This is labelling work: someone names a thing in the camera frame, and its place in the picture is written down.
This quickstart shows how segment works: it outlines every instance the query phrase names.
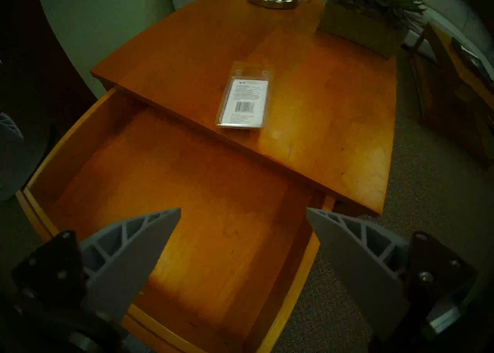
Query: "wooden furniture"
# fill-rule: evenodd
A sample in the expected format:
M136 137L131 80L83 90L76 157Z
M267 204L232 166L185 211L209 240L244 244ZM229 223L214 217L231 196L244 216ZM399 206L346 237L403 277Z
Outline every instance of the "wooden furniture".
M439 66L416 50L429 41ZM468 69L451 44L451 37L427 25L411 53L420 99L419 123L462 145L478 162L494 163L494 94Z
M93 70L108 93L17 194L44 240L182 208L122 322L158 352L270 351L319 248L306 207L382 211L396 62L316 32L322 8L199 0L173 13ZM214 126L234 60L274 67L262 130Z
M198 0L134 37L92 73L107 87L118 85L377 215L393 149L396 59L316 31L323 8L317 0L285 11L246 0ZM274 70L265 129L215 125L234 61Z

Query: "plastic packaging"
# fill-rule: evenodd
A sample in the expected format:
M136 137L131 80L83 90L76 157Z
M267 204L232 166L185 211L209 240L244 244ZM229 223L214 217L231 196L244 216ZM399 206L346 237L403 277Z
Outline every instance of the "plastic packaging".
M268 113L272 71L234 62L216 115L221 127L260 128Z

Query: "bolt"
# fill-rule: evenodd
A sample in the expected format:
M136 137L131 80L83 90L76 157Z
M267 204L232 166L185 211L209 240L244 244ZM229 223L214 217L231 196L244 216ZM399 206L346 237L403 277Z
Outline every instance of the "bolt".
M434 276L430 272L425 271L420 272L418 277L424 282L432 282L434 280Z
M67 278L67 271L61 270L59 273L57 273L57 277L59 280L65 280Z

